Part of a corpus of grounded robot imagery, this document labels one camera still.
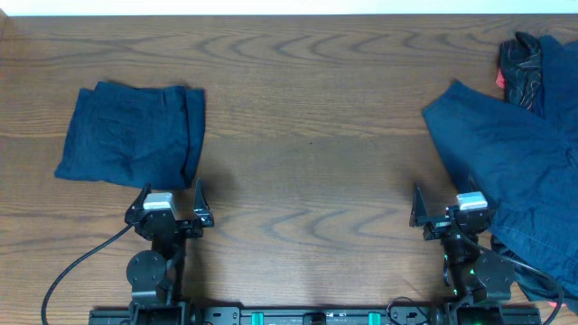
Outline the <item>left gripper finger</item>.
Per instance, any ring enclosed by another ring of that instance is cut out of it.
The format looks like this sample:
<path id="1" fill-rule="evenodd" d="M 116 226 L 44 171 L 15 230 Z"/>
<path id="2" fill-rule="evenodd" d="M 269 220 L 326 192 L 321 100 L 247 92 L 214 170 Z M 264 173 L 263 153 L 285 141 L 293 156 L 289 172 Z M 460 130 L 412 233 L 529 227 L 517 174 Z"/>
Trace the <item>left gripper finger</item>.
<path id="1" fill-rule="evenodd" d="M 136 199 L 131 204 L 129 210 L 131 212 L 143 210 L 145 199 L 150 193 L 151 193 L 151 184 L 147 182 L 146 185 L 141 189 Z"/>
<path id="2" fill-rule="evenodd" d="M 195 196 L 193 203 L 193 211 L 196 214 L 210 214 L 210 207 L 203 193 L 201 179 L 197 179 L 195 181 Z"/>

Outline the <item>navy blue denim shorts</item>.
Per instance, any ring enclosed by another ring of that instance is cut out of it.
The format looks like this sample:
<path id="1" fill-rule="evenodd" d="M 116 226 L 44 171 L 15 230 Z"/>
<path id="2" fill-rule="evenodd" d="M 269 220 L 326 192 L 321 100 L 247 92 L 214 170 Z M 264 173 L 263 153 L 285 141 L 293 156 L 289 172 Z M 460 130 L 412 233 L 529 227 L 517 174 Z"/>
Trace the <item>navy blue denim shorts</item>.
<path id="1" fill-rule="evenodd" d="M 472 176 L 494 209 L 491 247 L 517 259 L 531 300 L 555 297 L 540 274 L 577 301 L 577 45 L 537 38 L 543 51 L 544 114 L 452 84 L 423 112 L 460 192 Z"/>

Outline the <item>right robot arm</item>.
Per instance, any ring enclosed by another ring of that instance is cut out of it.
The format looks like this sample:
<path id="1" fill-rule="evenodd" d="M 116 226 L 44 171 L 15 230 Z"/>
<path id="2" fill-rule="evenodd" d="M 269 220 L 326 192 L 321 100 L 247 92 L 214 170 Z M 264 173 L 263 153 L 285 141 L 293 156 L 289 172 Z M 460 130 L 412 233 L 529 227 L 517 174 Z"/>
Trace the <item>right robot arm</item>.
<path id="1" fill-rule="evenodd" d="M 514 267 L 479 244 L 489 227 L 489 203 L 479 191 L 459 194 L 442 215 L 430 216 L 418 185 L 413 189 L 409 226 L 443 247 L 443 281 L 454 297 L 427 315 L 430 324 L 503 324 L 501 303 L 511 298 Z"/>

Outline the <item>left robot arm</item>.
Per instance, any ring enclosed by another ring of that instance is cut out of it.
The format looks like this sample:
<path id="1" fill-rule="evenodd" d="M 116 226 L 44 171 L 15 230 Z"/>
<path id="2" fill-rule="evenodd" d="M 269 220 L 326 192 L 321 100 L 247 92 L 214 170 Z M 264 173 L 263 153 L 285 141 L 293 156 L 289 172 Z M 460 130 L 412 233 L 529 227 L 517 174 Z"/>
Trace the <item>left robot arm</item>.
<path id="1" fill-rule="evenodd" d="M 203 236 L 214 226 L 214 217 L 204 197 L 201 181 L 195 182 L 193 213 L 178 219 L 178 210 L 170 192 L 153 193 L 145 185 L 125 214 L 125 223 L 151 248 L 134 255 L 126 267 L 132 287 L 130 325 L 198 325 L 202 312 L 182 297 L 182 278 L 186 241 Z"/>

